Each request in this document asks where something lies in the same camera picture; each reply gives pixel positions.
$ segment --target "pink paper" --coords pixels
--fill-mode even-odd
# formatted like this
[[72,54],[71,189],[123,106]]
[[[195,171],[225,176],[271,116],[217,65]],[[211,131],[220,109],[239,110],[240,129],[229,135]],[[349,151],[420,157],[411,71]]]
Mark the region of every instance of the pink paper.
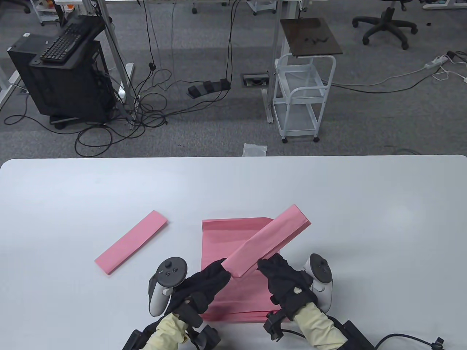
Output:
[[153,210],[127,234],[103,252],[95,262],[104,272],[110,275],[116,268],[141,248],[159,229],[167,219]]
[[[204,220],[201,268],[231,255],[271,221],[266,217]],[[266,277],[253,271],[244,277],[232,278],[217,293],[202,317],[206,321],[264,322],[269,311],[280,308],[270,297]]]
[[292,205],[240,245],[222,266],[233,277],[251,275],[256,271],[259,259],[270,258],[310,225],[300,209]]

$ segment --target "white power strip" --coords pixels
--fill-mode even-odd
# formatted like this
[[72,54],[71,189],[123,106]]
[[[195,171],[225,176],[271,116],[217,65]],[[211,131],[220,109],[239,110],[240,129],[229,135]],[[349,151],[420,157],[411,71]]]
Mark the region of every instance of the white power strip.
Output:
[[436,57],[433,61],[425,63],[425,69],[430,69],[435,66],[442,65],[447,60],[448,60],[448,57],[446,55],[443,55],[441,57]]

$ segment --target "cart wheel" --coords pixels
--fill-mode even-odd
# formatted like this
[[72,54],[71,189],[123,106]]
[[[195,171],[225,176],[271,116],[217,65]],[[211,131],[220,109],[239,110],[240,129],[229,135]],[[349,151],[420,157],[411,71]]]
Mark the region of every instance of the cart wheel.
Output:
[[66,123],[57,123],[54,125],[57,130],[65,129]]

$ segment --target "black glove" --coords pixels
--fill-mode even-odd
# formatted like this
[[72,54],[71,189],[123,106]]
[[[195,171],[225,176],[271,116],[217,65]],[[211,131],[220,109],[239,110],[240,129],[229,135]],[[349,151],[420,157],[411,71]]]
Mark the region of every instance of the black glove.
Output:
[[203,271],[195,273],[175,287],[165,314],[173,312],[185,301],[188,301],[198,314],[204,313],[214,296],[230,280],[230,273],[221,265],[224,260],[214,261]]
[[[281,306],[289,320],[292,321],[295,314],[309,302],[318,302],[310,290],[313,278],[305,271],[294,270],[279,253],[269,259],[259,259],[258,270],[268,278],[271,301]],[[295,287],[302,292],[296,294]]]

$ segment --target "yellow sleeve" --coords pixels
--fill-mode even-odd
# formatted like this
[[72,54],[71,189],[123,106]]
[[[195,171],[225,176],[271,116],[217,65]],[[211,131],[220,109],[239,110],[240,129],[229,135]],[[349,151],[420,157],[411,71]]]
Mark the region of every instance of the yellow sleeve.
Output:
[[185,334],[188,325],[170,313],[165,316],[156,327],[156,332],[151,335],[142,350],[177,350],[179,343],[188,340]]
[[294,321],[311,346],[318,350],[336,350],[347,338],[334,323],[312,302],[306,304],[295,316]]

